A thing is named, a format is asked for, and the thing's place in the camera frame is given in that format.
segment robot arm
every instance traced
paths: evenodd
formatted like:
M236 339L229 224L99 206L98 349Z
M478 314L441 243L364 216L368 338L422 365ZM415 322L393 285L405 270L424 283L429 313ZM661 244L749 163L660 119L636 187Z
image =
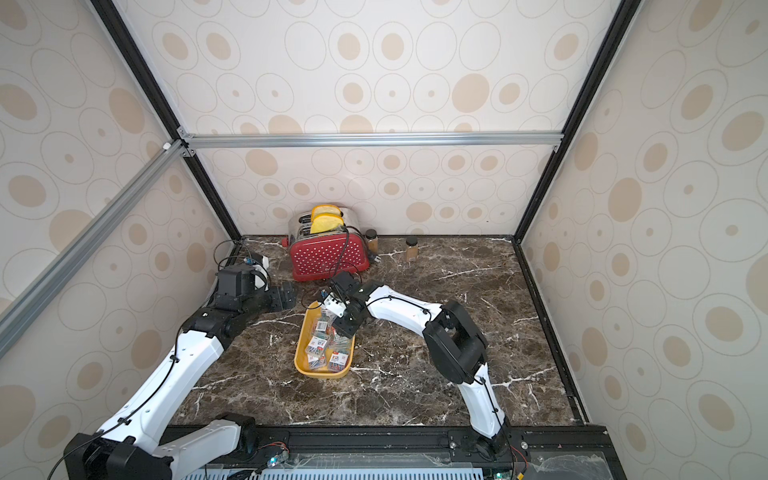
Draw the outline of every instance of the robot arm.
M263 259L260 268L267 265ZM210 306L181 327L174 348L146 382L93 435L78 433L65 448L71 480L178 480L216 457L253 453L253 419L229 414L167 445L158 445L168 422L207 368L261 313L293 308L291 283L267 286L256 267L222 269Z
M344 336L353 336L366 318L373 317L423 337L437 370L458 385L472 428L488 439L492 452L503 447L505 416L488 378L488 342L462 305L422 302L376 281L361 285L347 272L331 279L331 292L323 304L339 317L333 326Z

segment yellow tray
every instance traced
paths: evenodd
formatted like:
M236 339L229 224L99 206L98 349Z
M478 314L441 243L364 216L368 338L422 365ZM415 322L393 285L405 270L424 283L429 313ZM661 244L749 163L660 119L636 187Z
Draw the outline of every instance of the yellow tray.
M341 372L329 370L327 366L324 366L322 369L311 370L310 362L306 358L304 350L312 339L312 326L315 320L320 318L320 309L315 308L318 305L317 302L313 302L306 313L304 313L304 323L301 326L299 341L296 343L296 354L293 356L293 364L296 366L296 370L299 370L300 373L306 376L316 379L340 379L349 372L349 367L352 365L352 355L355 352L355 337L352 337L352 345L349 348L349 360L347 360L346 367ZM330 356L331 352L326 352L326 358L328 359Z

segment black frame edge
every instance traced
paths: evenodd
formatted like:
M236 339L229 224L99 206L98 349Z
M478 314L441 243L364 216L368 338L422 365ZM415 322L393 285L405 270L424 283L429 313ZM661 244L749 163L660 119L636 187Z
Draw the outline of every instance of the black frame edge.
M571 109L571 113L565 121L563 127L563 140L557 147L557 150L553 151L550 155L547 166L544 168L544 172L541 173L541 178L531 195L531 201L528 202L528 206L525 208L520 224L515 231L516 239L522 240L525 237L525 233L528 232L528 228L531 226L531 223L541 206L541 202L544 200L544 197L549 190L549 186L558 172L560 164L576 137L576 132L581 126L581 122L584 120L584 116L587 114L589 106L600 88L605 73L611 66L611 62L621 44L621 40L624 39L624 35L627 33L627 29L634 18L635 12L640 7L640 3L642 3L642 0L622 0L621 4L616 9L616 13L613 20L611 20L611 24L608 26L603 42L601 43L598 53L595 55L592 66L589 69L589 73L587 73L587 77L576 97L574 107Z
M168 131L171 139L180 139L184 142L184 146L187 146L187 142L179 135L178 128L181 126L176 114L171 108L168 100L165 98L160 85L155 80L149 65L141 55L136 42L131 36L131 32L128 30L123 18L120 16L118 8L111 0L91 0L91 4L94 6L94 10L98 14L101 21L104 23L109 35L120 50L125 63L130 68L136 81L141 86L141 89L147 95L147 99L152 105L152 108L157 113L163 126ZM187 166L190 169L195 181L200 186L203 194L208 199L211 207L214 209L214 213L219 218L219 221L223 225L227 234L232 240L239 240L242 235L237 225L234 223L232 216L227 210L227 206L224 205L221 196L216 191L214 183L205 171L200 159L197 155L191 155L184 157L187 162Z
M587 412L584 410L584 403L581 401L581 397L578 394L576 382L574 382L571 370L568 368L568 363L565 360L563 350L560 348L558 337L554 334L554 327L547 314L547 309L544 307L544 301L541 299L541 294L531 275L531 267L528 266L528 261L525 259L525 255L523 254L523 250L520 247L517 238L512 238L512 246L515 248L515 256L518 259L520 271L525 278L525 284L528 285L528 292L531 294L531 300L533 300L534 308L538 314L538 321L541 324L541 329L544 330L544 336L547 339L547 344L552 353L554 364L558 367L560 380L563 382L565 396L568 397L568 403L571 405L574 419L576 420L577 425L583 425L589 422L589 418L587 417Z
M206 425L169 425L163 433L160 444L173 442L185 435L205 428ZM453 462L469 462L473 467L491 472L509 469L511 456L505 455L495 461L471 453L473 447L462 445L463 435L474 438L476 433L465 425L441 426L385 426L385 425L257 425L254 429L257 441L262 443L281 441L292 453L341 453L341 454L398 454L436 453L450 454ZM542 453L579 455L579 452L600 452L611 470L614 480L627 480L624 469L614 447L614 440L602 425L581 426L528 426L509 427L509 439L523 452L529 461ZM456 449L450 448L455 440ZM226 468L264 468L264 458L256 455L245 462L223 455L211 461Z

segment plug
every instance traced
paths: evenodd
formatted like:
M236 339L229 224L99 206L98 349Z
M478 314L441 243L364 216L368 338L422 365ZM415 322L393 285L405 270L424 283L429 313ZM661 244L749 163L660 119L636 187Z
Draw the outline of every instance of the plug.
M268 467L272 468L273 466L283 463L288 459L288 451L283 450L274 457L270 458L270 460L266 463Z

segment patterned wallpaper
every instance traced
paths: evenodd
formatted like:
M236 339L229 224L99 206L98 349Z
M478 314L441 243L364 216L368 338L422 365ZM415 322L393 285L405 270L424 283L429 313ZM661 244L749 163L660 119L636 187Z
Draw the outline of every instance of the patterned wallpaper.
M768 471L768 3L648 2L524 248L633 480Z
M317 204L351 207L380 234L509 234L549 145L202 149L198 156L245 234L285 234Z
M203 134L558 129L618 0L119 0Z
M165 133L73 1L0 0L0 75L5 308ZM3 480L45 478L76 432L93 432L133 395L210 292L225 235L185 168L177 161L157 179L0 359Z
M225 238L204 201L177 161L0 360L0 478L45 478L172 347Z
M166 134L74 0L0 2L0 311Z

